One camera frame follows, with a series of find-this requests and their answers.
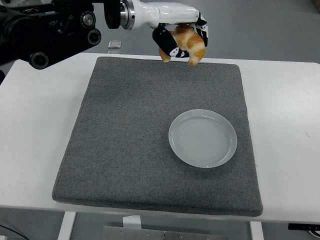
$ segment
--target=gray felt mat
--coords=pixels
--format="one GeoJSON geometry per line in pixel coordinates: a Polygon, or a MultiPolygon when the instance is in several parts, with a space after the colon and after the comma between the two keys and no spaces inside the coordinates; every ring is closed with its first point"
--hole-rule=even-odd
{"type": "Polygon", "coordinates": [[[98,58],[52,197],[98,207],[260,215],[239,67],[98,58]],[[227,163],[197,168],[172,151],[169,127],[192,109],[217,112],[233,125],[238,145],[227,163]]]}

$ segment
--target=screw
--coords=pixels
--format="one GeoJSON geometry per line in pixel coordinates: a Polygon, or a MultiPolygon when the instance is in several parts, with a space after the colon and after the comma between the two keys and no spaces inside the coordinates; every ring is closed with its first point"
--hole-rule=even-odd
{"type": "Polygon", "coordinates": [[[83,23],[88,27],[94,24],[94,17],[91,14],[84,15],[82,20],[83,23]]]}

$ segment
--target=croissant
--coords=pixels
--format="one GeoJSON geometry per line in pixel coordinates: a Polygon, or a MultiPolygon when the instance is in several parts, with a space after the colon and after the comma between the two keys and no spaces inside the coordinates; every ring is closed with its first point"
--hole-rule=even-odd
{"type": "MultiPolygon", "coordinates": [[[[173,31],[169,31],[173,36],[177,46],[189,53],[189,66],[194,66],[200,62],[205,55],[205,43],[203,39],[193,30],[189,25],[178,25],[173,31]]],[[[161,59],[167,63],[171,57],[166,55],[161,48],[159,48],[161,59]]]]}

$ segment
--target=gray floor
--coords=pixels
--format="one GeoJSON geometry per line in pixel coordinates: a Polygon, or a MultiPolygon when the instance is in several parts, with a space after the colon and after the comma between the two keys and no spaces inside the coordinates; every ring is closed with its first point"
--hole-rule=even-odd
{"type": "MultiPolygon", "coordinates": [[[[181,2],[193,6],[200,10],[208,21],[209,42],[206,58],[320,64],[320,14],[312,4],[312,0],[172,0],[169,2],[181,2]]],[[[102,41],[87,52],[107,53],[109,41],[120,40],[122,54],[158,55],[158,47],[151,37],[151,28],[143,27],[136,31],[122,28],[110,30],[106,26],[102,5],[99,3],[95,4],[95,14],[96,27],[102,33],[102,41]]],[[[2,66],[0,70],[7,73],[11,65],[12,63],[2,66]]],[[[0,224],[27,235],[31,240],[57,239],[62,217],[62,212],[0,208],[0,224]]],[[[112,223],[116,226],[120,224],[121,217],[78,215],[72,237],[74,240],[80,240],[84,239],[80,236],[92,233],[90,238],[86,239],[100,239],[101,232],[97,228],[112,223]]],[[[198,233],[204,231],[203,225],[199,222],[189,222],[186,219],[150,217],[147,222],[146,228],[152,229],[171,231],[182,229],[198,233]]],[[[213,223],[206,222],[205,226],[214,231],[215,228],[211,228],[210,224],[213,223]]],[[[305,231],[287,230],[286,223],[263,223],[262,226],[266,240],[316,239],[305,231]]],[[[0,228],[1,234],[8,234],[9,240],[22,239],[0,228]]]]}

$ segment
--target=white plate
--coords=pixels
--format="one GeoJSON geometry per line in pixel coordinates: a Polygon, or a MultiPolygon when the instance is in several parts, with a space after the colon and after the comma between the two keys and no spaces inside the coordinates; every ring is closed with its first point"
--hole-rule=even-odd
{"type": "Polygon", "coordinates": [[[198,168],[214,168],[226,163],[237,148],[237,135],[220,114],[194,109],[180,114],[169,129],[174,153],[198,168]]]}

